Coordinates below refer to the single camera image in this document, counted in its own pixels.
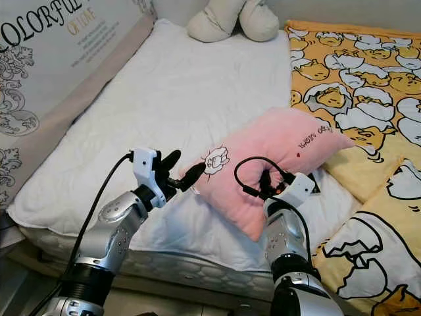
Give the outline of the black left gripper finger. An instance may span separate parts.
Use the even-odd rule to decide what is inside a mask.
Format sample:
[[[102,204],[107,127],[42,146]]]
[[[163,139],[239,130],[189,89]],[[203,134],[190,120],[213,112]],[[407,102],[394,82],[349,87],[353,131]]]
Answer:
[[[186,192],[186,190],[191,188],[202,177],[206,168],[207,165],[205,163],[198,163],[189,168],[180,180],[171,178],[170,186],[181,192]]]
[[[169,174],[175,167],[178,159],[180,159],[182,152],[179,149],[171,151],[166,157],[163,157],[157,165],[157,174]]]

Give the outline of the pink plush pillow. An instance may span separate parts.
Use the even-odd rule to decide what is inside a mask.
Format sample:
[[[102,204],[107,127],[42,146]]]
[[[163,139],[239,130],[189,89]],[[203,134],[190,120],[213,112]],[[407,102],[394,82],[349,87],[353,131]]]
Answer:
[[[280,172],[314,172],[334,154],[354,147],[352,139],[324,120],[277,107],[229,132],[213,130],[208,121],[189,123],[181,141],[189,160],[180,174],[198,163],[207,168],[187,196],[178,199],[178,219],[216,215],[253,242],[264,232],[264,201],[245,193],[242,184],[256,188],[269,174],[277,186]]]

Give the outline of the yellow egg print blanket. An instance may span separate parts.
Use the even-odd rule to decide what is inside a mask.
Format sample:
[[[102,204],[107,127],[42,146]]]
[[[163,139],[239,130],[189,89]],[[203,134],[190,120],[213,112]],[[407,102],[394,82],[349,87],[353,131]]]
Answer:
[[[291,20],[291,105],[352,139],[324,168],[357,201],[322,282],[364,316],[421,316],[421,33]]]

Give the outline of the white quilted mattress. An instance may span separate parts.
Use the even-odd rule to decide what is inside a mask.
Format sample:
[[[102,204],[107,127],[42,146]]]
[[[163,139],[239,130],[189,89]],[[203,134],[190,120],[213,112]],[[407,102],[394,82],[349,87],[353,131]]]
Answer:
[[[9,207],[25,241],[11,253],[63,271],[80,225],[114,163],[137,147],[182,152],[174,176],[217,142],[289,101],[289,43],[280,32],[205,44],[159,19],[136,54],[67,130]],[[130,240],[122,276],[268,301],[264,246],[193,192],[155,209]]]

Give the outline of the beige plush toy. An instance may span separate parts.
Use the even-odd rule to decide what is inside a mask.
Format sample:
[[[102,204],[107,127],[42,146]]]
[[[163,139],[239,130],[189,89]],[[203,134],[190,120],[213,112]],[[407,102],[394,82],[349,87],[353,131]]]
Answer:
[[[276,38],[280,19],[265,0],[209,0],[207,6],[187,22],[187,34],[204,43],[228,39],[236,24],[256,42]]]

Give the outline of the grey printed headboard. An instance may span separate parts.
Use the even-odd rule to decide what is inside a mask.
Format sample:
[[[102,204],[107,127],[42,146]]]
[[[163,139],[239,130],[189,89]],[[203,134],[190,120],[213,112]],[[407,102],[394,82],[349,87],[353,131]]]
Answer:
[[[0,209],[150,36],[151,0],[0,0]]]

